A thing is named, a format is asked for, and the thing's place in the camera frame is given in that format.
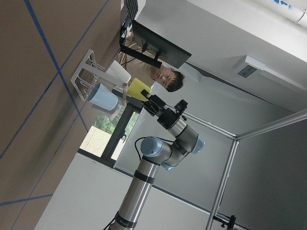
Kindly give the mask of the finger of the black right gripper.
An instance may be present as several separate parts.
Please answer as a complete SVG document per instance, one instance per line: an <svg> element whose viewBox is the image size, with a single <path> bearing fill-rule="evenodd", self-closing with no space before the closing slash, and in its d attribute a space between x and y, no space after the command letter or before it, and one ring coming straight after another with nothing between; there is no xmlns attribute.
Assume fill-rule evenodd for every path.
<svg viewBox="0 0 307 230"><path fill-rule="evenodd" d="M143 90L141 91L141 95L142 95L145 99L148 99L149 92L146 91L145 89L143 89Z"/></svg>

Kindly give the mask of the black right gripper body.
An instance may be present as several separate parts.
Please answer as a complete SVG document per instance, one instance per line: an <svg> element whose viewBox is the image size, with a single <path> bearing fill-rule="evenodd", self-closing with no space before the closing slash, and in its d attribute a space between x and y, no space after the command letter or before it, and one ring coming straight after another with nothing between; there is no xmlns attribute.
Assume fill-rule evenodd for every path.
<svg viewBox="0 0 307 230"><path fill-rule="evenodd" d="M166 107L166 103L155 94L148 95L148 100L142 103L151 116L158 117L157 122L165 129L170 129L182 115Z"/></svg>

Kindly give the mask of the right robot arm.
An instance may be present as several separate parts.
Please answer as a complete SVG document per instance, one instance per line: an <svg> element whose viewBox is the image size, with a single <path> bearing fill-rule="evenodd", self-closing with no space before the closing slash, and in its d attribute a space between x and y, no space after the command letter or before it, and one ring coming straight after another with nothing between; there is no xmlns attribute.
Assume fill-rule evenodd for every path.
<svg viewBox="0 0 307 230"><path fill-rule="evenodd" d="M172 110L157 95L152 95L145 89L140 94L146 98L143 102L145 110L151 116L157 116L157 122L175 140L168 144L161 138L144 138L141 142L142 159L119 210L105 227L107 230L134 229L159 168L171 170L177 167L190 153L199 153L205 144L203 138L186 123L183 112L188 104L185 100L179 101Z"/></svg>

